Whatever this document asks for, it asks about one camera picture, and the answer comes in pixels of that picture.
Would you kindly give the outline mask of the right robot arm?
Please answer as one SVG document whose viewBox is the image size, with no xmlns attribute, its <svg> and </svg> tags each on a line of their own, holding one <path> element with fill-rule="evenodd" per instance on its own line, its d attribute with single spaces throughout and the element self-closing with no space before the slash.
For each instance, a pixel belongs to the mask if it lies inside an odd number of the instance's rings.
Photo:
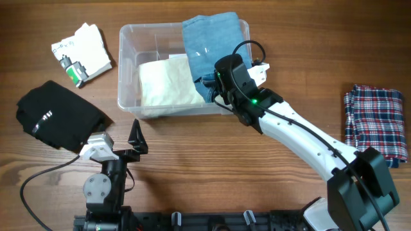
<svg viewBox="0 0 411 231">
<path fill-rule="evenodd" d="M 239 54 L 214 65 L 219 95 L 245 126 L 284 144 L 326 182 L 327 196 L 311 202 L 302 220 L 311 230 L 388 229 L 385 215 L 399 195 L 383 155 L 359 151 L 301 117 L 278 94 L 257 87 Z"/>
</svg>

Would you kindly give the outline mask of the blue jeans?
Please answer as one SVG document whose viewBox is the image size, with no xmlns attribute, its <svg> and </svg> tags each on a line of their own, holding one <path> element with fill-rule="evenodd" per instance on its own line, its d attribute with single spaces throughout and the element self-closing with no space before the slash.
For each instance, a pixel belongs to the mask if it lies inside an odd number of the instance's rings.
<svg viewBox="0 0 411 231">
<path fill-rule="evenodd" d="M 197 15 L 188 19 L 182 23 L 182 38 L 193 83 L 207 103 L 214 98 L 214 65 L 217 61 L 235 51 L 248 69 L 252 67 L 247 48 L 237 47 L 245 39 L 235 12 Z"/>
</svg>

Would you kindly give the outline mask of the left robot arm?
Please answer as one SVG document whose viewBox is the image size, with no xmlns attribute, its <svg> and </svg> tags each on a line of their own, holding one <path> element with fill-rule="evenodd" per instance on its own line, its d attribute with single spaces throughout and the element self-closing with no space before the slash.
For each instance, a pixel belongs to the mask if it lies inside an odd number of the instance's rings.
<svg viewBox="0 0 411 231">
<path fill-rule="evenodd" d="M 107 132 L 92 133 L 82 148 L 80 157 L 101 164 L 101 172 L 85 181 L 83 193 L 86 199 L 86 215 L 76 217 L 74 230 L 142 230 L 143 226 L 132 212 L 124 206 L 127 177 L 132 173 L 127 168 L 131 162 L 139 162 L 141 155 L 148 153 L 148 145 L 137 119 L 134 120 L 127 150 L 113 150 L 114 141 Z"/>
</svg>

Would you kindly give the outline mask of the plaid shirt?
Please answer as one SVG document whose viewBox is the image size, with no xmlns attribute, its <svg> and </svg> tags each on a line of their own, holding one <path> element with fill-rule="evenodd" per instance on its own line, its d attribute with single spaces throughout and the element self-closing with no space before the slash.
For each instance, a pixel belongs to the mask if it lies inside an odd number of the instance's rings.
<svg viewBox="0 0 411 231">
<path fill-rule="evenodd" d="M 403 95 L 395 89 L 354 85 L 344 94 L 347 145 L 359 151 L 372 147 L 390 168 L 408 162 Z"/>
</svg>

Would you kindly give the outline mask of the cream cloth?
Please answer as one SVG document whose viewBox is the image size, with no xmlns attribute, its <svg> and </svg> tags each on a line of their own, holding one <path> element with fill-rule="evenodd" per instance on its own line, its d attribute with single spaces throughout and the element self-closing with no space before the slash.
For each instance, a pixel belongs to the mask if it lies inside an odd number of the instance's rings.
<svg viewBox="0 0 411 231">
<path fill-rule="evenodd" d="M 193 83 L 188 59 L 147 62 L 137 68 L 137 75 L 145 117 L 165 116 L 179 112 L 179 105 L 205 102 Z"/>
</svg>

